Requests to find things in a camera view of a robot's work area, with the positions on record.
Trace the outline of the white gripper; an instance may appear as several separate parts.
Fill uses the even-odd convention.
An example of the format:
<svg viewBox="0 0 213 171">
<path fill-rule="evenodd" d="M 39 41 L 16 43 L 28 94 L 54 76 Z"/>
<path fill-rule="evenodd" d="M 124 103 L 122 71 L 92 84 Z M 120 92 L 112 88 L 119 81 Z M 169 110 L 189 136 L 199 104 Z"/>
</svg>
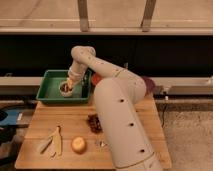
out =
<svg viewBox="0 0 213 171">
<path fill-rule="evenodd" d="M 88 67 L 78 62 L 73 62 L 68 70 L 68 86 L 73 88 L 77 85 L 84 77 Z"/>
</svg>

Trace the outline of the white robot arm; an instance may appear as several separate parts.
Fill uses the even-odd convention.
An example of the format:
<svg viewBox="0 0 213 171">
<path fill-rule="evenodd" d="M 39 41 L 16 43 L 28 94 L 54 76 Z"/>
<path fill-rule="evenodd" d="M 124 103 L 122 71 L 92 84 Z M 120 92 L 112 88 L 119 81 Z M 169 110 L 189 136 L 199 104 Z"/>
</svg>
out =
<svg viewBox="0 0 213 171">
<path fill-rule="evenodd" d="M 88 68 L 102 79 L 94 89 L 94 104 L 116 171 L 163 171 L 134 104 L 147 93 L 137 74 L 96 56 L 91 46 L 71 49 L 68 76 L 79 82 Z"/>
</svg>

